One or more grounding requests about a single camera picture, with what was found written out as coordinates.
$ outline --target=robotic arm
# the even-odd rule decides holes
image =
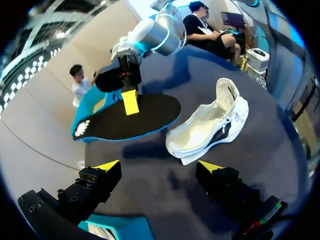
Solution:
[[[186,34],[182,40],[177,33],[177,23],[182,23],[182,19],[178,9],[172,5],[173,1],[154,2],[151,7],[159,11],[155,20],[143,19],[133,31],[122,37],[112,49],[111,65],[97,73],[95,84],[100,91],[110,93],[121,90],[127,116],[139,113],[137,91],[138,84],[142,81],[142,59],[152,52],[158,52],[163,56],[174,55],[186,43]]]
[[[182,44],[176,30],[178,9],[172,2],[173,0],[157,0],[153,3],[151,7],[159,11],[155,20],[143,19],[133,31],[122,37],[112,49],[111,61],[118,56],[133,54],[141,62],[141,58],[150,51],[164,56],[176,54],[185,44],[186,38]]]

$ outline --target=white sneaker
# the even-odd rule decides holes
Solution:
[[[216,100],[200,105],[192,116],[166,136],[166,148],[183,165],[196,161],[214,145],[232,142],[245,125],[248,102],[240,97],[235,84],[220,78],[216,84]]]

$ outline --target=ceiling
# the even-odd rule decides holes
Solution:
[[[1,79],[30,54],[63,41],[64,33],[75,24],[89,22],[118,0],[47,0],[30,10],[30,21],[5,51]]]

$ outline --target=person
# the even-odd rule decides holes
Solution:
[[[218,57],[230,59],[236,64],[241,48],[231,34],[220,33],[207,24],[209,8],[201,1],[193,1],[189,4],[192,14],[186,16],[183,23],[186,28],[186,38],[189,44],[211,52]]]
[[[89,91],[95,82],[90,81],[85,76],[83,67],[79,64],[72,66],[69,73],[74,79],[72,93],[77,101],[80,102],[82,97]]]

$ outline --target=wall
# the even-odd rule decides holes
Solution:
[[[76,109],[69,69],[81,64],[91,77],[110,63],[109,50],[139,20],[124,0],[109,6],[10,101],[0,121],[0,167],[15,201],[40,188],[56,197],[57,189],[77,178],[77,162],[84,159],[85,145],[70,135]]]

